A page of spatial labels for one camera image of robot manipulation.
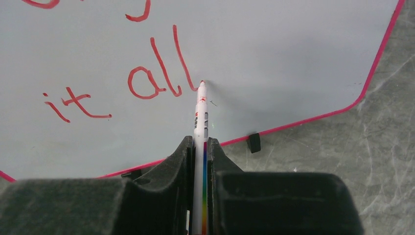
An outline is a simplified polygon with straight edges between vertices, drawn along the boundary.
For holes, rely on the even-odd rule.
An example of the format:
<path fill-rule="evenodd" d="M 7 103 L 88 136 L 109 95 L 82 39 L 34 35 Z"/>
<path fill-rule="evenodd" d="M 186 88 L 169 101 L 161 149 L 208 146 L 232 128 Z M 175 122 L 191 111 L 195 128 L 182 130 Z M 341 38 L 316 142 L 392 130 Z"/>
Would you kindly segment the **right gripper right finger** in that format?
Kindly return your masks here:
<path fill-rule="evenodd" d="M 209 138 L 212 235 L 362 235 L 346 184 L 330 173 L 244 172 Z"/>

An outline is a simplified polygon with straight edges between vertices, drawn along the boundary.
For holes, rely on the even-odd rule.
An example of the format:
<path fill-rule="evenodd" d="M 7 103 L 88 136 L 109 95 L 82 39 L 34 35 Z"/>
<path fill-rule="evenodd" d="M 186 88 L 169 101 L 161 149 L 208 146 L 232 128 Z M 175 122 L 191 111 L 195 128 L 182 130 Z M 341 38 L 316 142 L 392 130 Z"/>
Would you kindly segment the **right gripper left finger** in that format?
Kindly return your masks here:
<path fill-rule="evenodd" d="M 0 196 L 3 235 L 184 235 L 193 139 L 135 180 L 29 179 Z"/>

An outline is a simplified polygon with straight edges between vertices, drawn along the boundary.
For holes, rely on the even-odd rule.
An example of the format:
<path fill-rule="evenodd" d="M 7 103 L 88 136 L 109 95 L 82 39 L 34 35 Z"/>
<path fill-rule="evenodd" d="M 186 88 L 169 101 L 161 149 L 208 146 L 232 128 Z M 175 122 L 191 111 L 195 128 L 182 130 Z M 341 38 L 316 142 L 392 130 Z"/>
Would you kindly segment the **white red whiteboard marker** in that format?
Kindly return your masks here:
<path fill-rule="evenodd" d="M 197 103 L 194 120 L 194 182 L 193 203 L 190 212 L 191 235 L 208 234 L 208 104 L 206 82 L 202 80 L 197 90 Z"/>

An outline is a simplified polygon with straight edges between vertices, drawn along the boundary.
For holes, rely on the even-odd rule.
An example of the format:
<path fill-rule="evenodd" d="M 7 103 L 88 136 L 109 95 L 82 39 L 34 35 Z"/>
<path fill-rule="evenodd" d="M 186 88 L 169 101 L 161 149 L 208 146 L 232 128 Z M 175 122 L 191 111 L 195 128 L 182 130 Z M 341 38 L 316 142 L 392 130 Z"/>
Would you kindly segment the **pink-framed whiteboard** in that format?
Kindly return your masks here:
<path fill-rule="evenodd" d="M 0 173 L 98 177 L 352 107 L 401 0 L 3 0 Z"/>

